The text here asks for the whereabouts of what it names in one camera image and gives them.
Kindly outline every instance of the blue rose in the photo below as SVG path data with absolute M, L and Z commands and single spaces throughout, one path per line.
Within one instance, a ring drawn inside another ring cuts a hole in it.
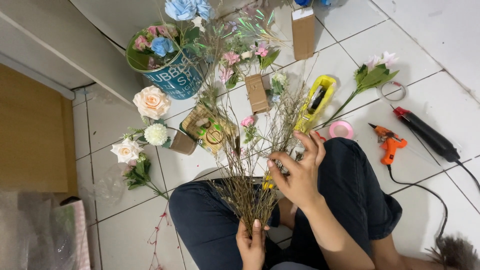
M 185 21 L 193 19 L 197 7 L 192 0 L 167 0 L 165 12 L 175 21 Z
M 197 6 L 197 12 L 202 19 L 209 21 L 215 17 L 215 11 L 206 0 L 191 0 Z
M 167 52 L 173 52 L 172 41 L 165 37 L 156 37 L 152 40 L 152 51 L 164 57 Z
M 295 0 L 295 3 L 300 6 L 306 6 L 308 3 L 310 3 L 310 0 Z

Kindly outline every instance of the white lily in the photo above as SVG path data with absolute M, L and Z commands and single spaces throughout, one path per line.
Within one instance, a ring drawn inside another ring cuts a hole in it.
M 395 58 L 395 53 L 389 54 L 385 51 L 380 59 L 380 64 L 385 64 L 386 67 L 390 67 L 397 62 L 398 58 Z
M 376 55 L 371 56 L 368 61 L 364 63 L 368 68 L 368 72 L 372 71 L 378 64 L 380 64 L 380 60 L 380 57 Z
M 202 26 L 202 18 L 200 16 L 197 16 L 195 19 L 193 19 L 192 23 L 195 25 L 195 27 L 200 28 L 200 31 L 205 32 L 205 27 Z

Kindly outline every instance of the white pom pom flower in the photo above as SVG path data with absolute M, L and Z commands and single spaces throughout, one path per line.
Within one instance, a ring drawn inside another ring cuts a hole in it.
M 149 144 L 161 146 L 168 140 L 167 128 L 160 123 L 153 124 L 145 129 L 144 136 Z

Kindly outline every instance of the cardboard piece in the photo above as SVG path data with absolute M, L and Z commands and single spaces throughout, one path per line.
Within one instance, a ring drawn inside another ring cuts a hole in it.
M 197 126 L 197 122 L 207 119 L 207 123 Z M 235 134 L 237 126 L 226 119 L 213 119 L 212 113 L 203 104 L 199 103 L 180 123 L 180 129 L 188 134 L 203 149 L 216 155 L 222 149 L 225 133 Z
M 196 147 L 197 143 L 192 140 L 192 138 L 188 137 L 188 135 L 183 134 L 180 130 L 177 130 L 177 133 L 172 140 L 172 144 L 170 145 L 171 150 L 187 156 L 191 155 Z
M 295 60 L 313 56 L 315 39 L 315 15 L 311 7 L 292 11 L 293 53 Z
M 252 106 L 252 113 L 258 114 L 270 110 L 268 106 L 267 94 L 265 93 L 262 76 L 255 74 L 245 77 L 245 85 L 248 92 L 248 100 Z

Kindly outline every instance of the wooden panel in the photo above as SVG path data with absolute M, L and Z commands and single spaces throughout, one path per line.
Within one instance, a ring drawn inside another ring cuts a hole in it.
M 76 185 L 71 101 L 2 64 L 0 137 L 1 189 L 67 192 L 68 180 Z

